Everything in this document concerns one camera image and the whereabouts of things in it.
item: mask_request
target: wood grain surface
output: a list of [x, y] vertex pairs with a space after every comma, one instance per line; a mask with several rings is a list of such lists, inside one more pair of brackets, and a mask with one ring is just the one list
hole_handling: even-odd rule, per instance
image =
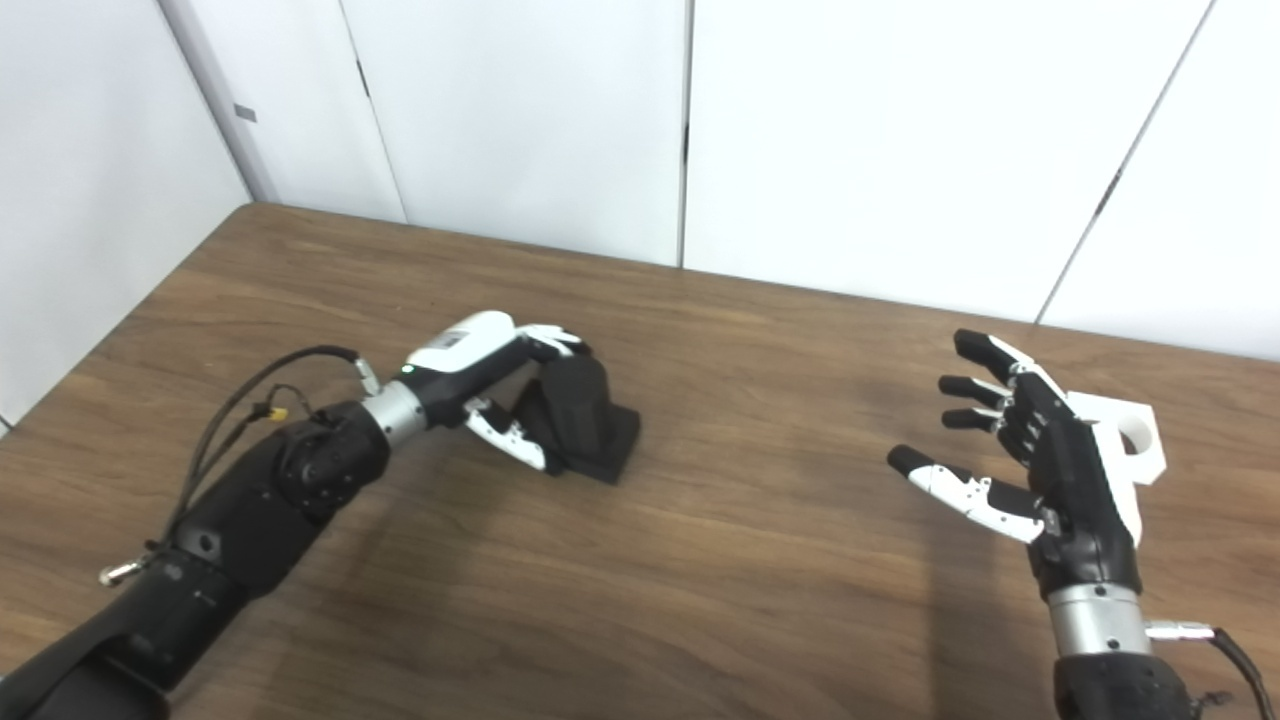
[[[110, 600], [97, 570], [159, 532], [243, 378], [317, 342], [390, 374], [490, 307], [596, 348], [644, 416], [621, 486], [429, 433], [237, 620], [177, 720], [1052, 717], [1023, 550], [883, 460], [910, 442], [1020, 479], [938, 424], [937, 375], [970, 372], [957, 327], [1156, 407], [1147, 614], [1226, 625], [1280, 687], [1280, 365], [270, 205], [0, 441], [0, 671]], [[323, 359], [282, 375], [320, 402], [358, 389]], [[1256, 716], [1216, 652], [1161, 653], [1193, 692], [1235, 693], [1210, 720]]]

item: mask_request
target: robotic hand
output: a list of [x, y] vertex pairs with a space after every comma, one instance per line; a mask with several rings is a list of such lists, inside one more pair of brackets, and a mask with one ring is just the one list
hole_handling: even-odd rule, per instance
[[[310, 355], [353, 364], [367, 397], [312, 411], [278, 384], [206, 459], [221, 421], [262, 379]], [[508, 413], [480, 397], [527, 361], [541, 364]], [[308, 418], [246, 451], [201, 495], [209, 470], [271, 407], [298, 395]], [[275, 589], [338, 510], [383, 475], [392, 451], [421, 430], [466, 424], [485, 441], [549, 474], [572, 469], [616, 483], [640, 429], [609, 401], [604, 368], [582, 341], [554, 325], [516, 327], [506, 313], [472, 315], [413, 351], [379, 387], [367, 363], [334, 346], [268, 365], [223, 405], [197, 443], [178, 506], [147, 552], [100, 575], [114, 587], [137, 575], [95, 618], [0, 682], [0, 720], [164, 720], [173, 691], [227, 625]]]
[[1027, 543], [1057, 641], [1059, 716], [1190, 720], [1222, 701], [1219, 693], [1192, 700], [1178, 674], [1152, 653], [1157, 639], [1219, 647], [1249, 680], [1262, 716], [1274, 719], [1257, 669], [1225, 632], [1143, 619], [1134, 486], [1151, 484], [1165, 470], [1151, 406], [1064, 392], [1032, 357], [987, 334], [957, 331], [955, 346], [1001, 384], [942, 377], [945, 395], [984, 406], [948, 410], [942, 424], [995, 434], [1028, 469], [1030, 489], [974, 477], [905, 445], [890, 452], [888, 464], [968, 519]]

